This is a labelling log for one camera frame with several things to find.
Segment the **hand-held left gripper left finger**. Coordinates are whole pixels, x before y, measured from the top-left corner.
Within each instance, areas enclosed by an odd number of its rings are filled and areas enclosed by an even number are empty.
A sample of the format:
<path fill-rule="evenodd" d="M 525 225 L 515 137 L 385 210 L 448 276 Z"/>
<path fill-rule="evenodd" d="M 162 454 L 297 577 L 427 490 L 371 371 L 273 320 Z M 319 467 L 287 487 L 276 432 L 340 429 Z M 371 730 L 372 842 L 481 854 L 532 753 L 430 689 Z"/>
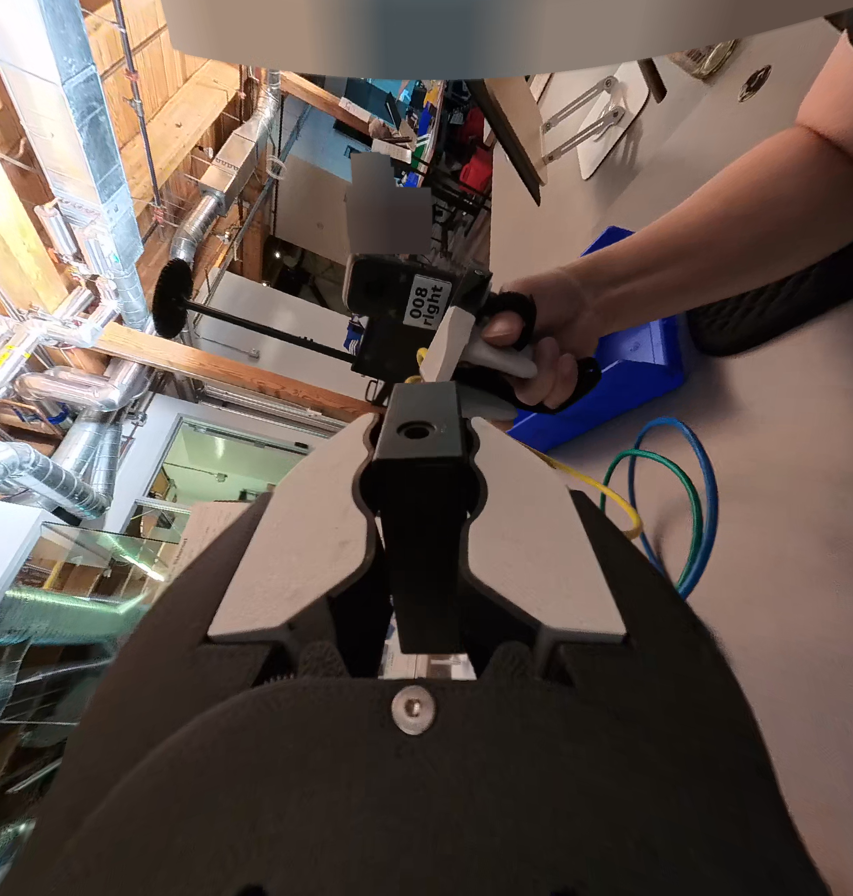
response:
<path fill-rule="evenodd" d="M 278 644 L 299 660 L 335 646 L 355 678 L 376 678 L 389 584 L 360 479 L 379 418 L 365 414 L 315 448 L 276 487 L 208 630 L 216 644 Z"/>

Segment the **person's right hand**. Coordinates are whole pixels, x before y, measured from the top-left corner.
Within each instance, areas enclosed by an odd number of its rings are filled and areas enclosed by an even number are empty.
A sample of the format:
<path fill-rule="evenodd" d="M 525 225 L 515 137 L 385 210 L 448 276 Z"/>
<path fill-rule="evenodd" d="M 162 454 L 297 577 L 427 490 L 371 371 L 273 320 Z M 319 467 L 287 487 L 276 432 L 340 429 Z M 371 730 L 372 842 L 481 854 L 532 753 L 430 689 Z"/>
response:
<path fill-rule="evenodd" d="M 510 281 L 503 292 L 532 298 L 536 323 L 531 343 L 537 373 L 531 379 L 510 377 L 526 405 L 557 409 L 578 384 L 578 361 L 592 356 L 601 335 L 600 317 L 575 265 L 558 267 Z"/>

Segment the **person's right forearm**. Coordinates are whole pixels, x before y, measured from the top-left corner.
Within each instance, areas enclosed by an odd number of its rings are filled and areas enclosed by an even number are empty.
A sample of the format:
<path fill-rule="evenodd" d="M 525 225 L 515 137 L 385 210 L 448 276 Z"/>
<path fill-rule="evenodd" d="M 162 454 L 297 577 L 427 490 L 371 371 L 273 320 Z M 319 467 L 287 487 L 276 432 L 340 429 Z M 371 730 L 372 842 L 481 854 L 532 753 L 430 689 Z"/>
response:
<path fill-rule="evenodd" d="M 601 335 L 733 297 L 853 242 L 853 47 L 845 32 L 791 127 L 634 236 L 576 266 Z"/>

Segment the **black network switch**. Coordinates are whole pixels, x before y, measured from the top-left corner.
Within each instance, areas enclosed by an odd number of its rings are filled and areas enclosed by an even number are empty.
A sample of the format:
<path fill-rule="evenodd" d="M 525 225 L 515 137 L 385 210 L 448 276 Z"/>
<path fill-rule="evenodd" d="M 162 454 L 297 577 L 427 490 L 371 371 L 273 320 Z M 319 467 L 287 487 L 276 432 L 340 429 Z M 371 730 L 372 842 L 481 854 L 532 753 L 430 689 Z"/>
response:
<path fill-rule="evenodd" d="M 397 385 L 367 471 L 399 644 L 409 654 L 463 651 L 458 571 L 468 454 L 460 413 L 453 382 Z"/>

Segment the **large spiral ceiling duct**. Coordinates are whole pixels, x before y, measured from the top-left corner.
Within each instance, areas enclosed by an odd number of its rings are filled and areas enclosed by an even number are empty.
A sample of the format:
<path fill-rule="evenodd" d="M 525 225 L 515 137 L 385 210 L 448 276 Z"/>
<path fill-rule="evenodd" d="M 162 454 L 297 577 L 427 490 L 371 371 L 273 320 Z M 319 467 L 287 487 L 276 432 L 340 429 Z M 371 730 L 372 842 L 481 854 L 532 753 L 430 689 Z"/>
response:
<path fill-rule="evenodd" d="M 0 74 L 55 197 L 55 227 L 108 283 L 125 326 L 152 332 L 134 200 L 79 2 L 0 1 Z"/>

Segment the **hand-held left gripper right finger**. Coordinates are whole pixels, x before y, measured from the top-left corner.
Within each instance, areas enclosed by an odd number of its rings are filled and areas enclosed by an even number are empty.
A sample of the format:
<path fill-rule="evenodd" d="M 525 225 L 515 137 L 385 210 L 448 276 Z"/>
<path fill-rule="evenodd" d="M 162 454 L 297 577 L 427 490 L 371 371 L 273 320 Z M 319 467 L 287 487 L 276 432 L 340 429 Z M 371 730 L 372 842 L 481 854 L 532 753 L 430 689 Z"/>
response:
<path fill-rule="evenodd" d="M 562 475 L 488 420 L 468 422 L 477 506 L 461 549 L 465 651 L 477 677 L 503 644 L 539 676 L 558 650 L 618 655 L 627 632 Z"/>

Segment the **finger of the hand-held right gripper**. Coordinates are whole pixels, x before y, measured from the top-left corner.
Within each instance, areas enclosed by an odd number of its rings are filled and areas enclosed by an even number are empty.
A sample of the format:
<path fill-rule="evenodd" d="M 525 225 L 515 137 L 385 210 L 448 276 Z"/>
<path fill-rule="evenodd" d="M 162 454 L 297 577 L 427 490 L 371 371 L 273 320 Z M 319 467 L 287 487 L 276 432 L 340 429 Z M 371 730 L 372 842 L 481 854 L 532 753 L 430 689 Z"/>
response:
<path fill-rule="evenodd" d="M 475 316 L 464 308 L 448 309 L 421 362 L 421 380 L 427 384 L 454 379 L 454 372 L 470 342 Z"/>

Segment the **blue plastic bin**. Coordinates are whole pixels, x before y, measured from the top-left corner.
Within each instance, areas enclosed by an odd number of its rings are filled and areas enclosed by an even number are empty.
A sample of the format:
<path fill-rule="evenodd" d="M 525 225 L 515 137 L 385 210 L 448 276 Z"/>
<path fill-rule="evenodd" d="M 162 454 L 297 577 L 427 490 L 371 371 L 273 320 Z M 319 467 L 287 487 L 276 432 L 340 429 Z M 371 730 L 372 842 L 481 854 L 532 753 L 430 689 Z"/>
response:
<path fill-rule="evenodd" d="M 594 358 L 601 378 L 588 395 L 554 415 L 522 411 L 508 434 L 547 453 L 672 392 L 685 381 L 676 317 L 602 337 Z"/>

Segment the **wooden pillar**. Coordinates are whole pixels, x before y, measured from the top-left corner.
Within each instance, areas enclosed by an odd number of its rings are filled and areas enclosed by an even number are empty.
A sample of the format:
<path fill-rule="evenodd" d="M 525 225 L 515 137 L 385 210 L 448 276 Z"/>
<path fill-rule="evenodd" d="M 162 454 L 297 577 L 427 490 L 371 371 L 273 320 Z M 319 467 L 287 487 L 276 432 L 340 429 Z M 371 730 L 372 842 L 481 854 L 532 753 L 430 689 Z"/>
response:
<path fill-rule="evenodd" d="M 349 423 L 365 413 L 383 415 L 385 408 L 308 383 L 264 371 L 215 354 L 109 323 L 92 350 L 146 364 L 172 374 L 186 375 L 205 384 L 233 391 L 243 390 L 312 409 Z"/>

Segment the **black board metal stand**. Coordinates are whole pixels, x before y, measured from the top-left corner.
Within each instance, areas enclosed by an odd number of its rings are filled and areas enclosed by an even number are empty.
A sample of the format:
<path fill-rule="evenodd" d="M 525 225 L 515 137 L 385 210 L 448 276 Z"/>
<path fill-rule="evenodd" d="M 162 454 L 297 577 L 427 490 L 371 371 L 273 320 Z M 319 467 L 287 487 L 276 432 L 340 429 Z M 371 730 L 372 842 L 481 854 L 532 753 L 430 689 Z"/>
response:
<path fill-rule="evenodd" d="M 649 99 L 667 96 L 650 58 L 620 64 L 549 115 L 540 102 L 554 75 L 468 79 L 465 86 L 482 112 L 522 185 L 536 205 L 551 164 L 576 151 L 588 180 L 622 140 Z"/>

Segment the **black panel stand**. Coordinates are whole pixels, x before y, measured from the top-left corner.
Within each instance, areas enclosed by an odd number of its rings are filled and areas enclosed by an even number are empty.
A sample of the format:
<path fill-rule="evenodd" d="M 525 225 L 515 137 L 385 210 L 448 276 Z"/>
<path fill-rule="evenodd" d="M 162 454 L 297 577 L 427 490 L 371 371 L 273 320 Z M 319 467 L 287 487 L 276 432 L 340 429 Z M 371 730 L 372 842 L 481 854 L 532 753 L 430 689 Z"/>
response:
<path fill-rule="evenodd" d="M 190 312 L 249 330 L 350 365 L 353 372 L 389 384 L 398 384 L 417 370 L 417 351 L 429 345 L 427 330 L 403 322 L 414 277 L 431 270 L 398 256 L 351 256 L 343 282 L 348 310 L 366 318 L 354 352 L 334 349 L 285 330 L 243 319 L 192 301 L 193 277 L 182 260 L 169 261 L 161 270 L 152 299 L 152 321 L 158 336 L 173 340 L 185 328 Z"/>

